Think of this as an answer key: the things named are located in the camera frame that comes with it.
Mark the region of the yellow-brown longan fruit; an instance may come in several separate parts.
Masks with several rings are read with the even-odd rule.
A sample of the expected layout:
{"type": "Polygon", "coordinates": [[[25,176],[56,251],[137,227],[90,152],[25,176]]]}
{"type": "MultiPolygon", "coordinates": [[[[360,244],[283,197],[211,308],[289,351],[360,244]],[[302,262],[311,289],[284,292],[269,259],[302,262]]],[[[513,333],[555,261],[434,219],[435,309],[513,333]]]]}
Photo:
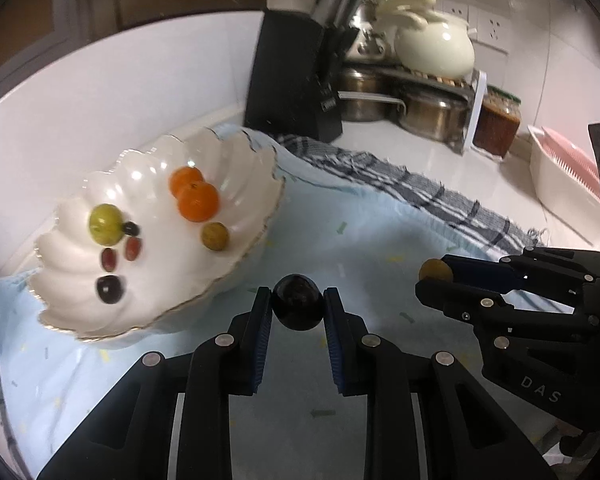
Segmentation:
{"type": "Polygon", "coordinates": [[[419,281],[432,280],[452,283],[453,271],[452,269],[441,259],[428,259],[426,260],[418,271],[419,281]]]}

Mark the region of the dark round plum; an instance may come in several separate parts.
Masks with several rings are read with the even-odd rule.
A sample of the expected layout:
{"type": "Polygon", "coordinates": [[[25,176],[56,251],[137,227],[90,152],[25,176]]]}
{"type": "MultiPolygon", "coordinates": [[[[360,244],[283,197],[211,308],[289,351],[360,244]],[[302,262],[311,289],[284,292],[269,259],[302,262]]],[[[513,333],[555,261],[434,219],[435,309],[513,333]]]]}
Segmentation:
{"type": "Polygon", "coordinates": [[[117,275],[108,274],[96,280],[96,292],[104,304],[116,304],[124,294],[124,287],[117,275]]]}

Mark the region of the red grape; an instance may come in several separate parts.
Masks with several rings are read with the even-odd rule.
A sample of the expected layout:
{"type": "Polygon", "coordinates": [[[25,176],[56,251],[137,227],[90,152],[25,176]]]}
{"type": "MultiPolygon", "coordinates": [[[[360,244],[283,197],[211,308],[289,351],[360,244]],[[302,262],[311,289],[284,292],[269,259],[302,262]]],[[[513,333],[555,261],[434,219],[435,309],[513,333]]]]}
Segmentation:
{"type": "Polygon", "coordinates": [[[100,264],[107,273],[114,273],[117,263],[118,256],[114,248],[107,247],[100,253],[100,264]]]}
{"type": "Polygon", "coordinates": [[[142,251],[143,241],[137,236],[129,236],[125,240],[124,258],[128,261],[135,261],[142,251]]]}

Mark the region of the brown longan fruit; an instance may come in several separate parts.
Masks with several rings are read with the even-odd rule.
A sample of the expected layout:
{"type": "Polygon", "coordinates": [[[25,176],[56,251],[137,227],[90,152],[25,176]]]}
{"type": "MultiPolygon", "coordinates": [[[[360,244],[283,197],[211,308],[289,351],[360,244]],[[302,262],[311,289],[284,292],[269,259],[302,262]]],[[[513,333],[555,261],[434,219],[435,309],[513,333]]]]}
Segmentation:
{"type": "Polygon", "coordinates": [[[208,222],[200,231],[200,240],[212,252],[222,252],[230,244],[230,231],[221,222],[208,222]]]}

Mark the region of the small dark grape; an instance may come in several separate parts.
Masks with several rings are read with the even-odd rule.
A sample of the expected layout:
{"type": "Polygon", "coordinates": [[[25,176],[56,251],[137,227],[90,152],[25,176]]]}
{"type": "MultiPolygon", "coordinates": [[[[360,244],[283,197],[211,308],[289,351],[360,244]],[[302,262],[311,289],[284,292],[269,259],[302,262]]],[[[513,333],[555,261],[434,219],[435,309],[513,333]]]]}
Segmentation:
{"type": "Polygon", "coordinates": [[[132,222],[127,221],[122,224],[122,231],[126,236],[138,237],[140,235],[140,227],[132,222]]]}

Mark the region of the green apple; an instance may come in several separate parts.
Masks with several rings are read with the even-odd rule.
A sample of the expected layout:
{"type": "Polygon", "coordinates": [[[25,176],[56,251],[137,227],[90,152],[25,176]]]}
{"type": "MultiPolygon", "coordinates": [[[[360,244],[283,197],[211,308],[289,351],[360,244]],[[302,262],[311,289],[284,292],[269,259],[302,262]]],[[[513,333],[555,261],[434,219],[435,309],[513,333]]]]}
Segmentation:
{"type": "Polygon", "coordinates": [[[123,237],[123,216],[113,204],[95,206],[88,218],[88,230],[96,244],[111,247],[123,237]]]}

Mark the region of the large orange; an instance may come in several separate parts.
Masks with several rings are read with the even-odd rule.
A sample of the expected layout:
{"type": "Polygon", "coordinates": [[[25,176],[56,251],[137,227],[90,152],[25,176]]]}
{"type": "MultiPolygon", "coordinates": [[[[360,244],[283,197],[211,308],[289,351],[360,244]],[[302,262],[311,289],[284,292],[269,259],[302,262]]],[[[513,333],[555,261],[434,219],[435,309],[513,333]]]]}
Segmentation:
{"type": "Polygon", "coordinates": [[[178,192],[178,212],[191,222],[205,222],[220,210],[220,194],[208,182],[190,182],[178,192]]]}

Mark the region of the grey checked cloth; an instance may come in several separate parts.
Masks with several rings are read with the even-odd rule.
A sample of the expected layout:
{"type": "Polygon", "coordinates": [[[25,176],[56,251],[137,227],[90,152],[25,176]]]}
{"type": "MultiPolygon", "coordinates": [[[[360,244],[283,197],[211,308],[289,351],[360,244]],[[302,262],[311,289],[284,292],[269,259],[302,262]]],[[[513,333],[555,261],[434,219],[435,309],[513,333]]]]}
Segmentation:
{"type": "Polygon", "coordinates": [[[541,231],[515,222],[442,183],[369,152],[336,148],[304,136],[274,136],[242,128],[259,148],[276,148],[278,168],[297,181],[351,195],[378,193],[417,210],[455,240],[490,259],[518,255],[543,245],[541,231]]]}

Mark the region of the white pink dish rack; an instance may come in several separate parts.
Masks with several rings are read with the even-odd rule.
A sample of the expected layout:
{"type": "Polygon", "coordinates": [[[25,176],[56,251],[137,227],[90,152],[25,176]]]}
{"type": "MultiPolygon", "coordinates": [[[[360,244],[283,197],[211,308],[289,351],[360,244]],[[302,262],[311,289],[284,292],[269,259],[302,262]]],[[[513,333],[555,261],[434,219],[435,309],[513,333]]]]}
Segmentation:
{"type": "Polygon", "coordinates": [[[585,152],[549,128],[529,126],[530,171],[541,204],[573,231],[600,241],[600,180],[585,152]]]}

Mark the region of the light blue patterned cloth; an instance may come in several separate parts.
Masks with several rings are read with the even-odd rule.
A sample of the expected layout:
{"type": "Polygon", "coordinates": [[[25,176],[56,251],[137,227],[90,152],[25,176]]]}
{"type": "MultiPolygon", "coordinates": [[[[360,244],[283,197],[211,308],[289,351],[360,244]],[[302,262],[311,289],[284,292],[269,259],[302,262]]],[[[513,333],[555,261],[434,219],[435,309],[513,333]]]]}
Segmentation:
{"type": "MultiPolygon", "coordinates": [[[[478,372],[470,329],[423,307],[413,288],[419,266],[445,254],[488,258],[455,240],[417,210],[372,193],[351,195],[285,178],[285,195],[258,263],[216,296],[198,321],[129,346],[82,344],[38,322],[41,301],[27,272],[0,278],[0,378],[4,412],[29,474],[39,474],[80,422],[148,351],[194,350],[248,310],[261,286],[299,273],[336,287],[344,306],[401,349],[454,353],[478,372]]],[[[256,396],[230,402],[234,475],[238,479],[357,479],[364,454],[362,399],[332,383],[323,331],[272,328],[256,396]]]]}

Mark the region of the red grape in bowl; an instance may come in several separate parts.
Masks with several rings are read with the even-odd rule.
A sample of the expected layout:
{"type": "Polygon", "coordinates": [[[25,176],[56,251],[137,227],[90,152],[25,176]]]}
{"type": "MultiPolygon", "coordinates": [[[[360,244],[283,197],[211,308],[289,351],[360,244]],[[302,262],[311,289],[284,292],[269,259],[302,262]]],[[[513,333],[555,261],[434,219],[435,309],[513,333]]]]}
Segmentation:
{"type": "Polygon", "coordinates": [[[118,256],[114,248],[107,247],[100,253],[100,264],[107,273],[114,273],[117,263],[118,256]]]}

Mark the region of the white scalloped ceramic bowl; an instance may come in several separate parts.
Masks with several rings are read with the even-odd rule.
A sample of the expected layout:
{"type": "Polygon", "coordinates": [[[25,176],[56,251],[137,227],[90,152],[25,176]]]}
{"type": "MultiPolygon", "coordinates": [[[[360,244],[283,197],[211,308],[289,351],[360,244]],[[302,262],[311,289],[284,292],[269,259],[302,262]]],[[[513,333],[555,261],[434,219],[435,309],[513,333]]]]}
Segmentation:
{"type": "Polygon", "coordinates": [[[89,174],[58,205],[54,226],[34,243],[40,267],[28,286],[43,305],[38,322],[82,341],[122,346],[186,330],[258,263],[284,196],[276,167],[274,146],[242,130],[218,136],[201,129],[186,140],[160,136],[146,152],[122,152],[110,170],[89,174]],[[178,212],[168,181],[183,166],[200,169],[219,191],[215,219],[230,232],[222,252],[205,248],[201,224],[178,212]],[[140,229],[135,260],[125,258],[123,242],[114,246],[121,297],[113,304],[98,296],[104,248],[88,232],[88,217],[100,204],[116,206],[140,229]]]}

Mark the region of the small tangerine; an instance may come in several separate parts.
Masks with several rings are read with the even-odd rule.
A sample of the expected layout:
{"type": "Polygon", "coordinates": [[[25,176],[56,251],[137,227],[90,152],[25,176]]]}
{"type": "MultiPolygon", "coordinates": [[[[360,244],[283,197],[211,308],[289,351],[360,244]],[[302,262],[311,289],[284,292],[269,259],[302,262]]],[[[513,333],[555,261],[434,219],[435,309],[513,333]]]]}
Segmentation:
{"type": "Polygon", "coordinates": [[[187,185],[198,182],[204,182],[204,176],[198,168],[191,166],[180,167],[175,169],[170,175],[170,192],[175,198],[178,198],[187,185]]]}

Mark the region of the black knife block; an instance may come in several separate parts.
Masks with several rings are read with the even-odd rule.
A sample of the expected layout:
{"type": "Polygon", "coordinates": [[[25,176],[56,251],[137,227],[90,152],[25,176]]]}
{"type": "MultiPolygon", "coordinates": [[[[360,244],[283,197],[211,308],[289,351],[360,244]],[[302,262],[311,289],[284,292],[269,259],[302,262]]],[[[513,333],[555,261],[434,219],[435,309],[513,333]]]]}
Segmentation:
{"type": "Polygon", "coordinates": [[[355,27],[323,26],[305,13],[265,11],[244,125],[268,136],[338,139],[342,121],[334,84],[357,36],[355,27]]]}

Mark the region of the steel pot with lid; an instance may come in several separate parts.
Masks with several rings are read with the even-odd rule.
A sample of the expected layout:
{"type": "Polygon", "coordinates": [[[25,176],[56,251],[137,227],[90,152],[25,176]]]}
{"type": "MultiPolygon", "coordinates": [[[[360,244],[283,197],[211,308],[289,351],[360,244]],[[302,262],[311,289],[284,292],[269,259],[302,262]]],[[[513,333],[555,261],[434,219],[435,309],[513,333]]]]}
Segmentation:
{"type": "Polygon", "coordinates": [[[370,64],[388,66],[392,62],[392,47],[386,34],[375,28],[377,3],[362,0],[351,16],[349,25],[358,34],[344,60],[349,64],[370,64]]]}

